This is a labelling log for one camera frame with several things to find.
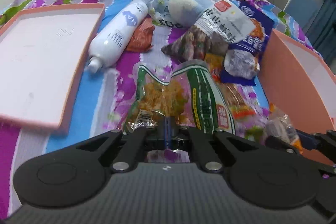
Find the dark patterned snack packet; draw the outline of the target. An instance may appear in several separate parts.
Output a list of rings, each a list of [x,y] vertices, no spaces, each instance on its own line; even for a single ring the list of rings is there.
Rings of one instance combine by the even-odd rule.
[[[192,26],[175,42],[161,48],[168,56],[184,63],[198,59],[204,60],[207,53],[225,56],[228,51],[228,42],[219,33],[213,32],[208,36],[196,26]]]

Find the white lotion bottle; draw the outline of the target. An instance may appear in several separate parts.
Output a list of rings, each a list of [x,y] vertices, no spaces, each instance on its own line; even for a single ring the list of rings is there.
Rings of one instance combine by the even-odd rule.
[[[114,65],[147,13],[147,5],[142,1],[133,1],[123,8],[91,41],[88,71],[96,73]]]

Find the pink shoe box lid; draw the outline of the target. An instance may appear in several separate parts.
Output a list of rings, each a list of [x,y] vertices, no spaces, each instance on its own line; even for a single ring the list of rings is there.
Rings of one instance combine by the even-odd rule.
[[[1,28],[1,121],[66,134],[102,3],[18,12]]]

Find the blue board panel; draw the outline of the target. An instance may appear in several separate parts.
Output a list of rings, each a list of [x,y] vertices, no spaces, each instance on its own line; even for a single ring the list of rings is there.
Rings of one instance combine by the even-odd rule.
[[[304,28],[308,25],[316,9],[316,3],[313,0],[290,0],[285,12]]]

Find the clear red-label snack bag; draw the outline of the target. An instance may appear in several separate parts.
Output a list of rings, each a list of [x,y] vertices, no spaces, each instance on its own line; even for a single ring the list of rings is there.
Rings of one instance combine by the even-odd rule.
[[[245,119],[256,114],[255,110],[245,103],[234,84],[217,83],[217,86],[235,120]]]

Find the orange snack packet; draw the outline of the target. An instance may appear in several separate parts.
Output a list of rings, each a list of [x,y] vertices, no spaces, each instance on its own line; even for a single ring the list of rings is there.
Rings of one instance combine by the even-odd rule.
[[[212,78],[218,83],[224,83],[221,79],[221,73],[224,69],[224,56],[207,53],[205,55],[205,62],[209,66],[209,71]]]

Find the white shrimp flavor snack bag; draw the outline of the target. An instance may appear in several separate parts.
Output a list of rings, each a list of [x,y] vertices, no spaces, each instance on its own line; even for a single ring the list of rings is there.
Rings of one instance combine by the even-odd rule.
[[[213,32],[219,33],[228,43],[242,41],[256,27],[250,17],[229,0],[213,3],[194,25],[208,36]]]

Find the blue curtain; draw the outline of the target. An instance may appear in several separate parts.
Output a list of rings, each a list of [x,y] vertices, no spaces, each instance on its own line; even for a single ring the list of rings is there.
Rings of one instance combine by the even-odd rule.
[[[313,48],[321,54],[327,65],[335,60],[335,17],[335,0],[325,0],[306,33]]]

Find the pink shoe box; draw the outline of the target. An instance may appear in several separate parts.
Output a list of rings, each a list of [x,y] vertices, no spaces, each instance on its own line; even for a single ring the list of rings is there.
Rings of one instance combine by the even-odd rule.
[[[268,102],[288,114],[296,129],[335,130],[335,75],[308,47],[273,30],[258,78]]]

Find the colourful striped floral bedsheet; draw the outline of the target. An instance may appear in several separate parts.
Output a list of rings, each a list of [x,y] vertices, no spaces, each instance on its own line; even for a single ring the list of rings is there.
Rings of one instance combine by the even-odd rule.
[[[287,13],[266,0],[246,0],[268,15],[280,32],[311,48],[311,42],[298,23]],[[7,23],[17,12],[49,5],[97,3],[105,5],[102,25],[106,25],[129,0],[13,0],[1,9],[1,23]],[[6,218],[20,207],[13,189],[13,174],[18,166],[33,157],[48,153],[103,133],[117,125],[114,110],[122,101],[131,99],[135,91],[133,65],[143,61],[162,73],[169,73],[177,65],[161,52],[161,46],[173,42],[183,30],[157,27],[153,49],[148,53],[123,54],[115,68],[103,73],[84,72],[73,107],[67,135],[54,136],[1,124],[1,218]]]

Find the white blue plush toy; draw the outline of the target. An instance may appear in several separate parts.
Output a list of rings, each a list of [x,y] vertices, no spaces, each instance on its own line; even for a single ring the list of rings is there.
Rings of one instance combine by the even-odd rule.
[[[169,0],[168,9],[173,23],[191,27],[213,5],[211,0]]]

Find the green clear snack bag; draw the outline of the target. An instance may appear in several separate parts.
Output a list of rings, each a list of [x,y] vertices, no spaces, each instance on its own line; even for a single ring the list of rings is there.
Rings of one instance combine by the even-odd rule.
[[[165,117],[205,134],[236,133],[233,115],[204,61],[186,61],[162,76],[146,63],[137,63],[133,71],[135,99],[123,123],[126,134]]]

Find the red foil snack packet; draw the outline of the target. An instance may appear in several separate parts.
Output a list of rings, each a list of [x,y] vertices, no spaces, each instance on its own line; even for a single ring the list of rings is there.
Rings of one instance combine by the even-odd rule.
[[[151,41],[155,26],[151,18],[145,18],[142,23],[135,29],[129,44],[126,47],[128,52],[143,53],[152,48]]]

